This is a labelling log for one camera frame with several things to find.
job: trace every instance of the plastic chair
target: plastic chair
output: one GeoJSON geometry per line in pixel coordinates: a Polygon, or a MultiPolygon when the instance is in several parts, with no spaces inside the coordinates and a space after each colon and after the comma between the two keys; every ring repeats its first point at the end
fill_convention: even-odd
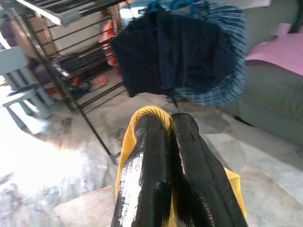
{"type": "Polygon", "coordinates": [[[25,113],[30,115],[33,111],[24,102],[29,99],[37,107],[41,115],[44,118],[48,118],[51,116],[51,112],[46,105],[54,104],[54,100],[52,100],[41,85],[35,81],[27,65],[27,58],[19,46],[0,52],[0,75],[2,75],[11,88],[16,91],[16,94],[4,99],[2,105],[7,108],[20,128],[25,125],[9,106],[14,103],[20,103],[25,113]]]}

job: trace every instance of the marble floor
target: marble floor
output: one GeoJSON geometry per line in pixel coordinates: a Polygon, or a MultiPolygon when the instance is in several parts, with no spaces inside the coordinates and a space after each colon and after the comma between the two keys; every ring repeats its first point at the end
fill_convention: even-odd
{"type": "MultiPolygon", "coordinates": [[[[129,98],[124,92],[88,116],[110,150],[117,153],[132,114],[146,105],[169,113],[186,111],[195,117],[211,150],[241,176],[250,227],[302,226],[302,148],[216,108],[184,102],[176,109],[166,97],[151,94],[129,98]]],[[[70,113],[62,103],[51,109],[53,116],[47,120],[23,114],[28,125],[24,131],[0,109],[0,226],[106,227],[114,201],[96,193],[112,195],[117,166],[79,114],[70,113]],[[77,219],[75,225],[62,210],[66,215],[77,204],[83,207],[78,212],[87,217],[77,219]],[[107,210],[100,214],[98,207],[107,210]],[[97,218],[94,212],[103,216],[93,220],[97,218]]]]}

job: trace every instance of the plaid shirt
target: plaid shirt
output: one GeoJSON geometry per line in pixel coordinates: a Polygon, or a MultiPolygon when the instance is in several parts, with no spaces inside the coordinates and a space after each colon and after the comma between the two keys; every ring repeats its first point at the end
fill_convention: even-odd
{"type": "MultiPolygon", "coordinates": [[[[176,10],[175,13],[187,14],[189,8],[176,10]]],[[[223,106],[239,98],[245,88],[245,57],[247,54],[247,34],[245,18],[241,9],[225,3],[210,2],[208,14],[201,11],[194,14],[201,20],[218,24],[230,35],[232,51],[237,56],[233,73],[226,75],[221,83],[203,94],[196,94],[187,87],[176,88],[181,96],[202,106],[223,106]]]]}

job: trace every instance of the yellow towel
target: yellow towel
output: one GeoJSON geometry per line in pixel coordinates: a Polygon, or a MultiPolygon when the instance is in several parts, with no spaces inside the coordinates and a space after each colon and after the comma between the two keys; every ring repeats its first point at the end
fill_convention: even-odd
{"type": "MultiPolygon", "coordinates": [[[[119,162],[119,167],[118,167],[118,172],[117,172],[117,180],[116,180],[116,195],[118,194],[118,189],[119,189],[119,184],[120,184],[120,177],[121,177],[121,172],[122,168],[125,164],[125,161],[131,154],[133,148],[136,145],[136,137],[134,133],[135,126],[138,122],[138,120],[147,114],[153,114],[157,116],[162,122],[163,125],[167,131],[168,138],[170,136],[170,115],[166,113],[164,110],[155,107],[155,106],[146,106],[135,112],[131,118],[131,121],[128,125],[128,128],[126,130],[123,144],[122,144],[122,150],[121,150],[121,156],[120,156],[120,162],[119,162]]],[[[225,172],[228,177],[229,182],[231,183],[233,193],[235,194],[235,197],[238,201],[238,204],[244,214],[244,217],[247,217],[246,213],[246,208],[244,205],[243,197],[241,194],[241,184],[240,184],[240,176],[226,168],[225,172]]],[[[170,219],[169,219],[169,227],[175,227],[175,218],[174,218],[174,212],[173,212],[173,206],[171,206],[170,209],[170,219]]]]}

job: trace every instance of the pink cloth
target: pink cloth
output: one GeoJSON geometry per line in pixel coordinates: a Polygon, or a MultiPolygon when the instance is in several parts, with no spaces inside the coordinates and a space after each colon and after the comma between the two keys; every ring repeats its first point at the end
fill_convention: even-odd
{"type": "Polygon", "coordinates": [[[253,47],[246,60],[267,61],[303,76],[303,29],[297,34],[288,34],[289,27],[280,24],[278,37],[253,47]]]}

